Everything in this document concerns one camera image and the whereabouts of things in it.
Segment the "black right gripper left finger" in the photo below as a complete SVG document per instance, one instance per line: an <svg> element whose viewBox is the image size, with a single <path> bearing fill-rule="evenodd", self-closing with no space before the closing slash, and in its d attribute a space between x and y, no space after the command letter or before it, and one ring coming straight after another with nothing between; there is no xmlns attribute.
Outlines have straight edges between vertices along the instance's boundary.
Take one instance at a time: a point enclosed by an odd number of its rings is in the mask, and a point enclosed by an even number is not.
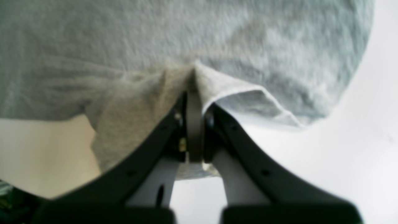
<svg viewBox="0 0 398 224"><path fill-rule="evenodd" d="M175 224L169 208L185 155L187 93L144 142L116 167L83 187L45 203L34 224Z"/></svg>

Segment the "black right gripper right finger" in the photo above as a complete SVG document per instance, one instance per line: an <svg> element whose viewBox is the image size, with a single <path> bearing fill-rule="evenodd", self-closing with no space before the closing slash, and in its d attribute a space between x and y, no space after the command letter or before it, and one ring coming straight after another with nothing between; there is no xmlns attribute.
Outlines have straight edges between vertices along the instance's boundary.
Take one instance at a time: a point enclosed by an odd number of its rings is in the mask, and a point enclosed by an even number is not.
<svg viewBox="0 0 398 224"><path fill-rule="evenodd" d="M220 174L227 206L221 224L362 224L356 206L310 184L267 155L217 105L194 109L194 161Z"/></svg>

